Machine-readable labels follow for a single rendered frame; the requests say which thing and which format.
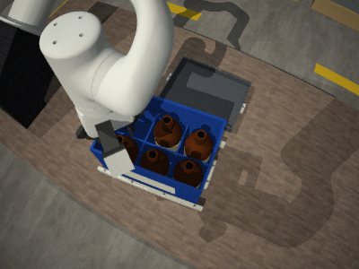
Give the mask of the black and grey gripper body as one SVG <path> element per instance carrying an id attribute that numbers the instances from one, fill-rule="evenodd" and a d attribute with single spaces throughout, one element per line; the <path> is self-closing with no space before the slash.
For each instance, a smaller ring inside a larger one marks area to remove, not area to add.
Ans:
<path id="1" fill-rule="evenodd" d="M 126 117 L 120 114 L 117 114 L 113 111 L 99 117 L 87 117 L 80 113 L 77 108 L 75 108 L 78 114 L 78 117 L 81 120 L 83 128 L 85 129 L 86 133 L 92 137 L 99 137 L 95 125 L 110 120 L 111 124 L 113 125 L 114 130 L 117 130 L 123 126 L 127 126 L 131 124 L 135 120 L 135 116 L 133 117 Z M 105 117 L 104 117 L 105 116 Z"/>

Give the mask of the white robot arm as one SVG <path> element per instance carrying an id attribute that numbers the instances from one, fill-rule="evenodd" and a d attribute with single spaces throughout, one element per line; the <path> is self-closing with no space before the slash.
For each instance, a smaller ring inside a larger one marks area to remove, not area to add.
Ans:
<path id="1" fill-rule="evenodd" d="M 14 0 L 8 16 L 0 15 L 0 21 L 41 35 L 42 54 L 83 115 L 99 117 L 111 110 L 126 117 L 140 114 L 153 97 L 173 49 L 174 25 L 167 1 L 129 0 L 136 10 L 137 27 L 127 55 L 110 45 L 101 21 L 92 13 L 66 13 L 45 28 L 56 1 Z M 110 120 L 95 128 L 112 177 L 135 169 Z"/>

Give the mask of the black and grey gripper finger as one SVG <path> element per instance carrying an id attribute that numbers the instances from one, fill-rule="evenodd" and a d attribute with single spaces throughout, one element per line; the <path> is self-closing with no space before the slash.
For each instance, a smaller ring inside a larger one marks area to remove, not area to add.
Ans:
<path id="1" fill-rule="evenodd" d="M 96 138 L 91 138 L 85 131 L 85 129 L 83 128 L 83 125 L 80 125 L 80 127 L 77 129 L 77 131 L 75 132 L 77 139 L 84 139 L 86 138 L 87 140 L 95 140 L 95 142 L 99 142 L 99 144 L 101 144 L 100 138 L 96 137 Z"/>
<path id="2" fill-rule="evenodd" d="M 128 132 L 130 133 L 130 136 L 134 136 L 132 131 L 135 131 L 134 126 L 135 126 L 135 122 L 140 118 L 140 116 L 142 116 L 145 113 L 145 109 L 138 115 L 135 116 L 135 120 L 134 122 L 132 122 L 131 124 L 127 125 L 127 129 Z M 132 128 L 132 129 L 131 129 Z"/>

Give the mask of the blue crate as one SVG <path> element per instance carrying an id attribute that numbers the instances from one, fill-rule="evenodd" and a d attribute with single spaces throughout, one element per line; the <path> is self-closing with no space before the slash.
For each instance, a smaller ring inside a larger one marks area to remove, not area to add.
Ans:
<path id="1" fill-rule="evenodd" d="M 182 137 L 176 152 L 155 144 L 153 130 L 155 125 L 164 116 L 170 116 L 181 126 Z M 134 163 L 135 169 L 130 170 L 121 176 L 130 178 L 136 182 L 155 188 L 169 195 L 174 195 L 191 203 L 197 204 L 213 164 L 226 121 L 226 119 L 153 96 L 145 108 L 145 113 L 135 122 L 136 126 L 135 131 L 133 131 L 133 137 L 130 136 L 127 126 L 123 126 L 115 130 L 116 135 L 129 136 L 133 138 L 140 151 Z M 206 131 L 206 133 L 212 138 L 214 144 L 208 163 L 184 155 L 184 145 L 187 137 L 191 133 L 200 129 Z M 161 150 L 168 156 L 170 169 L 166 177 L 140 167 L 141 157 L 145 152 L 151 149 Z M 173 179 L 175 166 L 180 161 L 186 159 L 198 162 L 203 170 L 203 178 L 199 189 Z"/>

